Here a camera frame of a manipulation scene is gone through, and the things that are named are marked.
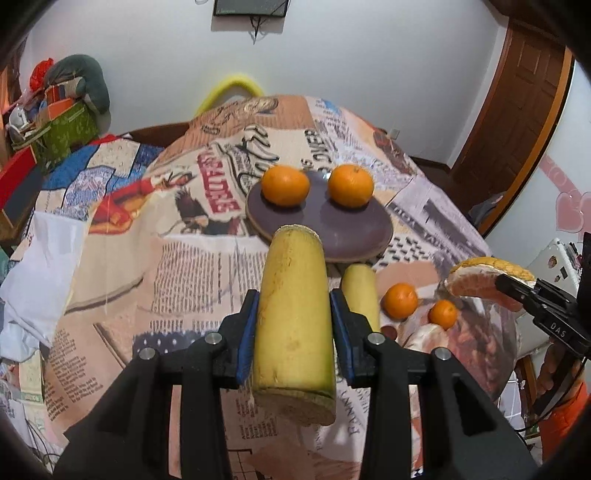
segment red bag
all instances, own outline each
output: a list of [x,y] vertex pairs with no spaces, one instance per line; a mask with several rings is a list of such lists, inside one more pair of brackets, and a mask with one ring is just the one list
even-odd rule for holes
[[36,92],[41,87],[43,87],[43,79],[45,78],[45,74],[52,65],[53,59],[47,59],[40,61],[35,66],[33,73],[31,73],[31,78],[29,78],[29,88],[32,92]]

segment peeled orange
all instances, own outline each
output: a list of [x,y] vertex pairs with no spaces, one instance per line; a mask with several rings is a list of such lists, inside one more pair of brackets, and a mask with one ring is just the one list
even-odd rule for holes
[[535,285],[535,276],[519,265],[500,258],[477,257],[453,267],[445,280],[445,286],[454,296],[488,299],[512,312],[518,312],[523,305],[496,289],[496,278],[503,273],[529,287]]

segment hand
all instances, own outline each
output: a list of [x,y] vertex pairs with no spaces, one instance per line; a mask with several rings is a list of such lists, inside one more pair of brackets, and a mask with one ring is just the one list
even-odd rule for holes
[[[544,357],[544,363],[542,364],[542,368],[540,369],[540,376],[536,382],[536,388],[538,391],[538,397],[542,396],[548,390],[552,389],[554,386],[554,382],[552,381],[552,375],[556,372],[562,357],[564,356],[564,347],[558,343],[552,343],[546,350],[546,355]],[[581,367],[581,362],[577,361],[573,365],[573,370],[571,372],[572,376],[574,377],[578,372],[579,368]],[[583,374],[581,373],[579,377],[574,381],[573,386],[571,389],[566,392],[564,395],[562,402],[569,401],[573,398],[579,388],[583,383]]]

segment plate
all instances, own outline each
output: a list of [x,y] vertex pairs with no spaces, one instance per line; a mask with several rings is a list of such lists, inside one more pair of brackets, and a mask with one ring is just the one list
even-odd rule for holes
[[261,183],[246,197],[246,215],[266,240],[283,225],[305,225],[314,230],[324,247],[327,262],[363,262],[380,255],[390,243],[394,229],[390,215],[376,198],[359,209],[347,209],[330,200],[327,175],[306,173],[310,193],[301,205],[284,208],[265,200]]

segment peeled banana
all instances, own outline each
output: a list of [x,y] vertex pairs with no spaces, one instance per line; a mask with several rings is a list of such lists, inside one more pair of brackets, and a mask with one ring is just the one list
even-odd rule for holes
[[335,421],[335,364],[322,243],[302,225],[276,231],[261,283],[252,393],[308,426]]
[[341,279],[340,288],[349,310],[365,315],[371,329],[379,332],[379,298],[372,268],[361,263],[348,266]]

